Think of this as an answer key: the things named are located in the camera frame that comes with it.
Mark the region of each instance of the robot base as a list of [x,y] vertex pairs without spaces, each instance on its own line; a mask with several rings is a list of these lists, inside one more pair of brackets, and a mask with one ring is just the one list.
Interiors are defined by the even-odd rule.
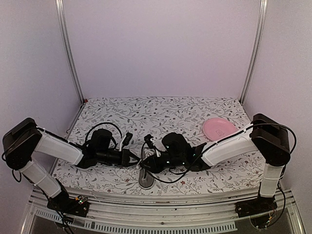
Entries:
[[277,208],[275,197],[261,197],[236,203],[238,217],[246,217],[272,211]]

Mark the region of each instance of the lavender wall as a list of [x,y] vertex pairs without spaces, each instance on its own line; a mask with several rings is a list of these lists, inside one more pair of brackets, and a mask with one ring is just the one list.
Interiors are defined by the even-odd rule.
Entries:
[[90,97],[238,97],[260,1],[67,0],[73,54]]
[[291,127],[298,146],[283,184],[291,187],[307,233],[312,233],[312,2],[269,1],[245,109]]
[[[0,25],[0,136],[26,117],[64,135],[78,110],[78,97],[54,1],[1,1]],[[39,160],[51,166],[50,157]],[[31,191],[25,179],[16,183],[0,162],[0,233],[19,233]]]

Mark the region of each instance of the metal post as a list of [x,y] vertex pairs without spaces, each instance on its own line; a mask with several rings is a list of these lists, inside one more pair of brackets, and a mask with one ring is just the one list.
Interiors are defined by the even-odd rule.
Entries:
[[83,104],[85,98],[84,98],[83,93],[82,93],[81,85],[80,85],[80,82],[78,79],[78,75],[77,75],[77,71],[76,71],[76,67],[75,67],[75,63],[74,63],[72,50],[71,50],[70,43],[69,43],[64,7],[63,7],[63,0],[56,0],[55,2],[56,2],[56,6],[57,6],[58,22],[59,22],[63,42],[64,42],[65,51],[67,54],[67,60],[68,60],[69,68],[70,68],[70,71],[72,74],[72,78],[73,78],[73,82],[75,85],[75,89],[76,89],[78,98],[79,98],[81,104]]
[[265,16],[266,16],[266,12],[267,12],[267,5],[268,5],[268,0],[261,0],[257,32],[256,32],[254,45],[253,45],[253,53],[252,53],[252,57],[251,57],[249,67],[247,70],[247,75],[246,75],[246,79],[244,82],[243,90],[242,90],[242,93],[241,93],[240,98],[239,98],[239,102],[242,105],[244,105],[244,103],[245,103],[246,96],[248,93],[248,89],[249,89],[249,86],[250,86],[250,83],[251,83],[251,80],[253,77],[255,62],[257,59],[258,50],[260,47],[260,41],[261,41],[263,28],[264,28]]

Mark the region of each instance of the black wire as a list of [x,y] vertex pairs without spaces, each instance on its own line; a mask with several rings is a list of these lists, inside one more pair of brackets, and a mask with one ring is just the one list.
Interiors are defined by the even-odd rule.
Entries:
[[283,205],[283,209],[282,209],[282,212],[281,212],[281,214],[279,215],[279,217],[278,217],[273,223],[270,223],[270,224],[268,225],[268,227],[274,225],[274,224],[281,218],[281,216],[282,216],[283,213],[284,213],[285,207],[286,207],[286,196],[285,196],[285,193],[284,193],[284,191],[282,190],[281,185],[280,185],[279,182],[278,182],[278,184],[277,184],[277,187],[278,187],[278,189],[281,191],[281,193],[282,193],[282,195],[283,195],[283,197],[284,197],[284,205]]
[[122,138],[121,130],[120,130],[115,124],[110,123],[110,122],[103,122],[103,123],[99,123],[99,124],[93,126],[93,127],[88,131],[88,133],[87,133],[87,135],[86,135],[86,137],[85,137],[85,139],[84,139],[84,142],[87,142],[88,136],[89,136],[89,134],[92,132],[93,129],[95,129],[96,127],[98,127],[98,126],[100,126],[100,125],[103,125],[103,124],[109,124],[109,125],[114,126],[114,127],[118,130],[118,132],[119,132],[119,134],[120,134],[120,137]]
[[291,128],[289,128],[289,127],[287,127],[285,125],[279,124],[279,123],[259,123],[259,124],[255,124],[255,125],[249,126],[248,128],[246,128],[246,130],[251,129],[253,127],[265,126],[265,125],[278,126],[278,127],[287,129],[288,131],[291,132],[291,134],[293,136],[293,139],[294,139],[292,149],[290,150],[290,154],[292,154],[292,152],[294,151],[294,149],[295,149],[295,147],[297,145],[297,137],[296,137],[296,134],[293,132],[293,130]]
[[253,127],[258,127],[258,126],[264,126],[264,125],[279,126],[279,127],[281,127],[281,128],[285,128],[285,129],[287,129],[288,131],[290,131],[290,132],[292,133],[292,135],[293,135],[293,138],[294,138],[294,143],[293,143],[293,147],[292,147],[292,149],[291,149],[291,151],[290,151],[290,154],[294,151],[294,149],[295,149],[295,147],[296,147],[296,145],[297,145],[297,137],[296,137],[295,133],[293,132],[293,130],[292,130],[291,128],[289,128],[289,127],[287,127],[287,126],[285,126],[285,125],[282,125],[282,124],[278,124],[278,123],[259,123],[259,124],[251,125],[251,126],[247,127],[246,129],[243,129],[243,130],[241,130],[241,131],[239,131],[239,132],[237,132],[237,133],[235,133],[235,134],[233,134],[233,135],[230,135],[230,136],[228,136],[228,137],[225,137],[225,138],[223,138],[223,139],[221,139],[221,140],[219,140],[219,141],[213,143],[212,145],[208,146],[203,152],[201,152],[201,153],[195,158],[195,160],[194,160],[193,163],[189,166],[189,168],[188,168],[186,171],[184,171],[184,172],[182,173],[182,175],[181,175],[178,179],[176,179],[176,180],[174,180],[174,181],[165,181],[165,180],[161,180],[161,179],[157,178],[157,177],[154,176],[150,171],[148,171],[148,169],[147,169],[147,168],[145,167],[145,165],[144,165],[144,162],[141,163],[141,167],[144,168],[144,169],[146,170],[146,172],[147,172],[151,177],[153,177],[154,179],[156,179],[156,180],[158,180],[158,181],[160,181],[160,182],[162,182],[162,183],[166,183],[166,184],[173,184],[173,183],[176,183],[176,182],[178,182],[179,180],[181,180],[181,179],[190,171],[191,167],[195,164],[195,162],[196,162],[206,151],[208,151],[209,149],[211,149],[213,146],[215,146],[215,145],[217,145],[217,144],[219,144],[219,143],[221,143],[221,142],[223,142],[223,141],[225,141],[225,140],[227,140],[227,139],[230,139],[230,138],[232,138],[232,137],[235,137],[235,136],[237,136],[237,135],[243,133],[244,131],[246,131],[246,130],[248,130],[248,129],[251,129],[251,128],[253,128]]
[[48,202],[53,206],[54,210],[58,213],[58,215],[60,216],[61,220],[62,220],[62,224],[63,226],[65,226],[64,228],[64,231],[67,233],[67,234],[74,234],[73,230],[70,228],[70,226],[68,225],[68,222],[67,222],[67,218],[64,214],[60,213],[56,207],[54,206],[53,202],[51,202],[51,199],[48,197],[48,195],[41,189],[42,193],[45,195],[45,197],[47,198]]
[[25,130],[24,132],[22,132],[22,134],[3,152],[3,154],[1,155],[1,158],[3,161],[6,161],[4,156],[6,155],[7,152],[9,152],[9,150],[16,144],[16,142],[18,142],[25,133],[27,133],[28,131],[32,130],[32,129],[36,129],[37,127],[31,127],[28,128],[27,130]]
[[20,171],[19,171],[19,179],[17,179],[17,178],[15,177],[14,169],[12,169],[12,176],[13,176],[13,178],[15,179],[15,181],[16,181],[17,183],[20,183],[20,182],[21,182],[21,173],[20,173]]

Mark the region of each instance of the floral tablecloth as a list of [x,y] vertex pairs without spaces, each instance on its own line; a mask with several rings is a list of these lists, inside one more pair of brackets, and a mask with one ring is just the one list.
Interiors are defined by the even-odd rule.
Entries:
[[[128,148],[139,156],[143,138],[153,135],[159,142],[170,132],[181,133],[192,146],[209,141],[202,125],[212,117],[221,117],[240,129],[249,122],[242,106],[235,98],[207,97],[128,97],[92,98],[86,103],[69,140],[82,144],[86,133],[100,122],[116,124],[123,134],[133,133]],[[119,135],[110,125],[102,125]],[[81,170],[62,160],[53,176],[66,187],[97,192],[129,195],[190,195],[212,194],[257,187],[263,173],[264,159],[259,152],[233,157],[203,172],[189,172],[174,184],[156,182],[145,190],[139,186],[139,170],[135,166],[116,168],[97,165]],[[184,168],[173,171],[181,172]],[[174,180],[177,175],[168,170],[158,174],[161,179]]]

